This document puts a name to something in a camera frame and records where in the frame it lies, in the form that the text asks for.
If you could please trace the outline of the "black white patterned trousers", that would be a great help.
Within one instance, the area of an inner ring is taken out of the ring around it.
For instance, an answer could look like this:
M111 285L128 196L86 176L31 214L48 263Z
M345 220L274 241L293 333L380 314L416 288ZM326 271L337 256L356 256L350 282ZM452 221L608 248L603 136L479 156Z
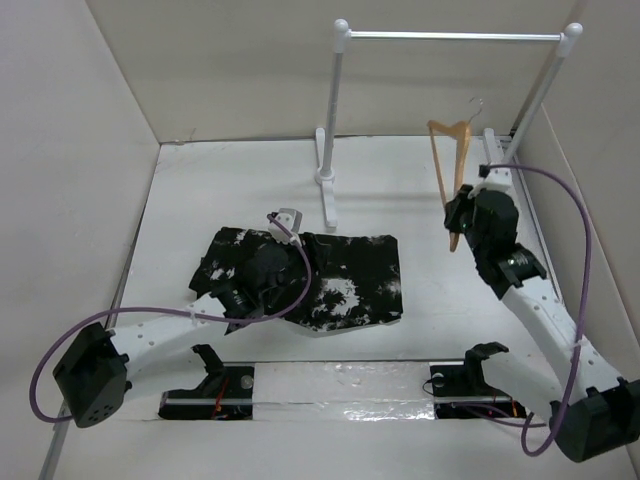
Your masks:
M277 243L266 231L224 227L194 272L196 296L218 297L225 316L273 315L314 332L332 332L397 321L403 314L398 241L392 235L334 236L305 232L302 246ZM289 256L285 288L272 309L251 315L240 285L241 266L261 247Z

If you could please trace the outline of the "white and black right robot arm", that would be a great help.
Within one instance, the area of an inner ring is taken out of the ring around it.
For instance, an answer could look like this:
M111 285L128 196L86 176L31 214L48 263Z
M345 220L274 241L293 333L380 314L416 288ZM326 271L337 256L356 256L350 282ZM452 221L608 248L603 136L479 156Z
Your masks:
M517 243L519 212L499 190L463 185L446 206L445 226L463 235L482 280L521 321L554 374L531 368L499 342L465 354L462 381L473 393L503 392L558 430L554 439L579 463L639 438L639 383L628 381L558 299L535 255Z

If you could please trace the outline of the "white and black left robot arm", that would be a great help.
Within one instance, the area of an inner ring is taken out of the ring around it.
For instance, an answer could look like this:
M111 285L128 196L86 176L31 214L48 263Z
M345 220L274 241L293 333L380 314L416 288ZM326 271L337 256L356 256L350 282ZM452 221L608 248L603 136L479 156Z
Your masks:
M151 320L113 329L83 325L53 370L76 426L93 427L155 393L217 396L229 375L206 334L218 322L263 320L290 264L286 250L269 245L184 310L154 309Z

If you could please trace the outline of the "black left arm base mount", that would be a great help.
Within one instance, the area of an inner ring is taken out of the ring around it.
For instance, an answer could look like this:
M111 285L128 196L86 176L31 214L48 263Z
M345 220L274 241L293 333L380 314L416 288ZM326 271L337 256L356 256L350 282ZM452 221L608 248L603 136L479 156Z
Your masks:
M206 376L193 389L165 392L158 416L173 421L252 420L255 366L224 364L210 345L191 350L203 361Z

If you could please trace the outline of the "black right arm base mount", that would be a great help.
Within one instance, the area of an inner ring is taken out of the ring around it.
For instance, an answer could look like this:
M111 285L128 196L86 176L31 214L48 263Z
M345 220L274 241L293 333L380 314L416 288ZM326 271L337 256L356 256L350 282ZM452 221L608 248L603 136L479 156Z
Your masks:
M429 365L430 378L423 391L433 399L435 418L471 419L486 415L490 418L525 419L526 409L500 390L472 386L466 379L462 363Z

